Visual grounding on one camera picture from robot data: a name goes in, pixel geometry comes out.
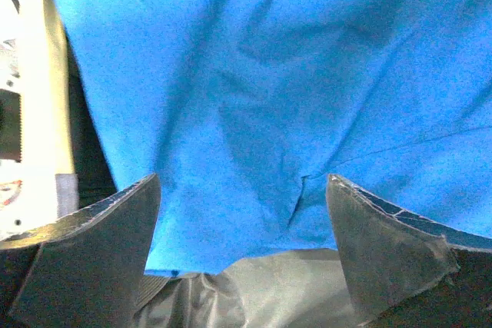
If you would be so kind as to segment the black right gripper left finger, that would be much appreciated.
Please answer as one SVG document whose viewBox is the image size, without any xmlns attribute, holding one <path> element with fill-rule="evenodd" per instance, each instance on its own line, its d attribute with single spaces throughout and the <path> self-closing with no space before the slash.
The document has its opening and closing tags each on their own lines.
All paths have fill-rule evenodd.
<svg viewBox="0 0 492 328">
<path fill-rule="evenodd" d="M 149 175 L 1 242 L 3 327 L 128 327 L 161 201 Z"/>
</svg>

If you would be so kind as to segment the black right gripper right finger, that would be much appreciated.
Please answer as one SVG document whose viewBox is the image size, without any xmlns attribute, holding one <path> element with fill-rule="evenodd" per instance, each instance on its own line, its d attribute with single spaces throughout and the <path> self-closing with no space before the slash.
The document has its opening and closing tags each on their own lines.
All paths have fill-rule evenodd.
<svg viewBox="0 0 492 328">
<path fill-rule="evenodd" d="M 489 324 L 491 240 L 328 177 L 327 207 L 360 324 Z"/>
</svg>

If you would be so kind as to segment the blue garment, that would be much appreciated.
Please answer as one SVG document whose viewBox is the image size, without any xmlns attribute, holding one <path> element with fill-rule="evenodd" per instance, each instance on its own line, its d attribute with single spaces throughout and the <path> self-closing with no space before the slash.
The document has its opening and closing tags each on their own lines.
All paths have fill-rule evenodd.
<svg viewBox="0 0 492 328">
<path fill-rule="evenodd" d="M 491 235 L 491 0 L 55 0 L 118 188 L 151 172 L 145 270 L 332 248 L 339 174 Z"/>
</svg>

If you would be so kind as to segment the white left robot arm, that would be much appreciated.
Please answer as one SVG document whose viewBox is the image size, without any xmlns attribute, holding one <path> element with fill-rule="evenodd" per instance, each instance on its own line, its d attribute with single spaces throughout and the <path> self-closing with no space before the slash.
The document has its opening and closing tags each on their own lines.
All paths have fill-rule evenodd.
<svg viewBox="0 0 492 328">
<path fill-rule="evenodd" d="M 54 0 L 1 0 L 1 238 L 78 207 L 68 46 Z"/>
</svg>

